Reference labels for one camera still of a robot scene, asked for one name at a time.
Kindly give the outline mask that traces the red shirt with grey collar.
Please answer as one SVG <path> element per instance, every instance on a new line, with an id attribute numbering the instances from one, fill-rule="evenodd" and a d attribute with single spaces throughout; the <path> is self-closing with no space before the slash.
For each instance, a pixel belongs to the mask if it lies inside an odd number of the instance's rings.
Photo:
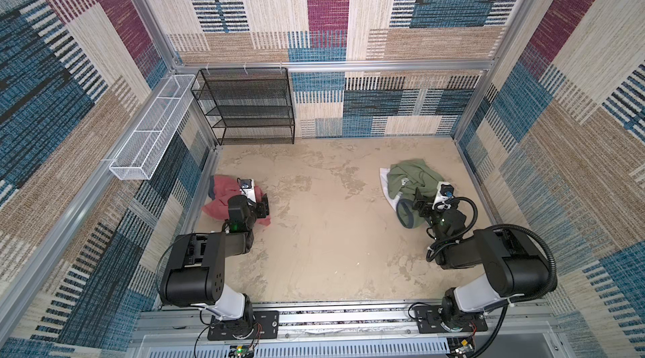
<path id="1" fill-rule="evenodd" d="M 242 195 L 238 180 L 232 176 L 214 175 L 208 179 L 210 202 L 202 206 L 202 212 L 215 220 L 224 221 L 228 216 L 228 201 L 233 196 Z"/>

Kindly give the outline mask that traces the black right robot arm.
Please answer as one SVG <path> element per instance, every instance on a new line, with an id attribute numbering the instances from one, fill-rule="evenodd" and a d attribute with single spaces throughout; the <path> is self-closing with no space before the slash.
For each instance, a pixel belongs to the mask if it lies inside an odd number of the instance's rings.
<path id="1" fill-rule="evenodd" d="M 419 308 L 415 313 L 420 332 L 431 326 L 443 332 L 483 327 L 483 315 L 512 303 L 540 299 L 558 285 L 557 264 L 547 243 L 536 233 L 518 225 L 475 228 L 477 212 L 468 218 L 459 210 L 466 197 L 455 197 L 450 185 L 441 184 L 435 198 L 415 193 L 403 208 L 428 223 L 432 239 L 426 254 L 429 263 L 443 270 L 481 266 L 482 276 L 452 287 L 438 307 Z"/>

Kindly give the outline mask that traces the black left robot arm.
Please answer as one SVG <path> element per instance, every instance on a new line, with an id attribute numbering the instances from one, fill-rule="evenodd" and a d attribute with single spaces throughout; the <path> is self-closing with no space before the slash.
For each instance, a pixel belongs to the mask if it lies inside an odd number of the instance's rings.
<path id="1" fill-rule="evenodd" d="M 228 218 L 219 232 L 180 235 L 169 247 L 158 294 L 163 304 L 194 307 L 212 315 L 208 339 L 258 337 L 260 320 L 250 297 L 225 283 L 225 261 L 252 249 L 254 226 L 270 213 L 267 195 L 254 202 L 245 195 L 228 200 Z"/>

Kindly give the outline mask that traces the white cloth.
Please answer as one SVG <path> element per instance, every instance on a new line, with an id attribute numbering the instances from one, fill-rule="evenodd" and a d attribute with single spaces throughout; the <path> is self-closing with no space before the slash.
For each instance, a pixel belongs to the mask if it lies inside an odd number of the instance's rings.
<path id="1" fill-rule="evenodd" d="M 391 174 L 390 168 L 379 169 L 381 188 L 393 210 L 396 210 L 396 205 L 401 199 L 402 189 L 405 186 L 406 176 L 399 171 Z"/>

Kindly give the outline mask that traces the green shirt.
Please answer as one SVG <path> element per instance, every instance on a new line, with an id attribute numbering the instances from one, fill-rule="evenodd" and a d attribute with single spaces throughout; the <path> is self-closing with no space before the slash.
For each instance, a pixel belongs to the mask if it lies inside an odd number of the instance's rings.
<path id="1" fill-rule="evenodd" d="M 434 200 L 439 182 L 444 177 L 431 169 L 424 159 L 411 159 L 400 161 L 390 166 L 391 174 L 396 171 L 406 176 L 405 186 L 402 189 L 401 199 L 396 205 L 396 216 L 400 224 L 406 229 L 415 229 L 425 223 L 418 211 L 413 210 L 413 198 L 417 190 L 430 200 Z"/>

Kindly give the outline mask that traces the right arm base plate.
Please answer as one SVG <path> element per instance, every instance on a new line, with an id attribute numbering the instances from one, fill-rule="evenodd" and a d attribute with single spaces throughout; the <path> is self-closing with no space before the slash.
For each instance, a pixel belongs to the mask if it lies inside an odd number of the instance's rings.
<path id="1" fill-rule="evenodd" d="M 440 305 L 416 304 L 409 311 L 420 334 L 477 333 L 489 329 L 483 314 L 445 310 Z"/>

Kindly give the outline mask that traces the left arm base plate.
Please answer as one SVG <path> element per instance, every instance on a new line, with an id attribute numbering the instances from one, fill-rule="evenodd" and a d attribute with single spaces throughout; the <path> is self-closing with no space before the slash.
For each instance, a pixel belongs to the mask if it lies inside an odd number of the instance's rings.
<path id="1" fill-rule="evenodd" d="M 279 324 L 280 313 L 277 310 L 244 314 L 235 320 L 218 321 L 213 318 L 207 338 L 209 341 L 274 340 L 278 336 Z"/>

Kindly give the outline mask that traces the aluminium front rail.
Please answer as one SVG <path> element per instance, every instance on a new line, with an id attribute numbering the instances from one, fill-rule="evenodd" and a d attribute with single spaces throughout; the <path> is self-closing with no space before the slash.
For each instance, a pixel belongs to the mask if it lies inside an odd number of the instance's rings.
<path id="1" fill-rule="evenodd" d="M 209 314 L 163 308 L 142 313 L 126 357 L 448 357 L 473 330 L 422 334 L 413 300 L 255 304 L 277 311 L 277 324 L 254 340 L 210 341 Z M 576 357 L 545 301 L 510 307 L 500 333 L 480 357 Z"/>

